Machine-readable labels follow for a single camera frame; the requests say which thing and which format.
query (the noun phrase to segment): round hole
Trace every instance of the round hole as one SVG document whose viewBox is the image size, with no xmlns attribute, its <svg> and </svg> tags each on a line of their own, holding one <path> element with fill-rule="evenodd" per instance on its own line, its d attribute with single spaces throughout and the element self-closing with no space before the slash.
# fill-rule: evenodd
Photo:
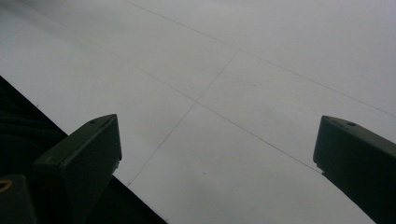
<svg viewBox="0 0 396 224">
<path fill-rule="evenodd" d="M 11 187 L 12 181 L 8 179 L 0 180 L 0 193 Z"/>
</svg>

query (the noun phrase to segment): screw hole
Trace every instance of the screw hole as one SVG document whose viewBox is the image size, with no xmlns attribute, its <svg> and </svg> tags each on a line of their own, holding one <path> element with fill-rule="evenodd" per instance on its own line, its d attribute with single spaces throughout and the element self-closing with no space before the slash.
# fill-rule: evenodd
<svg viewBox="0 0 396 224">
<path fill-rule="evenodd" d="M 11 187 L 12 181 L 5 179 L 5 180 L 0 180 L 0 193 L 9 189 Z"/>
</svg>

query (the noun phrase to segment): white surface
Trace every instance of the white surface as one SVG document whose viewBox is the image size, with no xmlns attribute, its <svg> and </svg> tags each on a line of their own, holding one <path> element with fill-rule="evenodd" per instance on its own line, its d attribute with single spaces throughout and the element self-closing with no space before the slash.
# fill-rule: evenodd
<svg viewBox="0 0 396 224">
<path fill-rule="evenodd" d="M 347 119 L 396 142 L 396 119 L 239 52 L 200 103 L 293 158 L 312 158 L 323 115 Z"/>
<path fill-rule="evenodd" d="M 322 175 L 196 105 L 130 189 L 169 223 L 372 223 Z"/>
<path fill-rule="evenodd" d="M 169 223 L 372 223 L 312 153 L 321 115 L 395 141 L 391 2 L 128 1 L 0 0 L 0 75 L 67 133 L 117 113 Z"/>
<path fill-rule="evenodd" d="M 396 1 L 127 1 L 396 115 Z"/>
</svg>

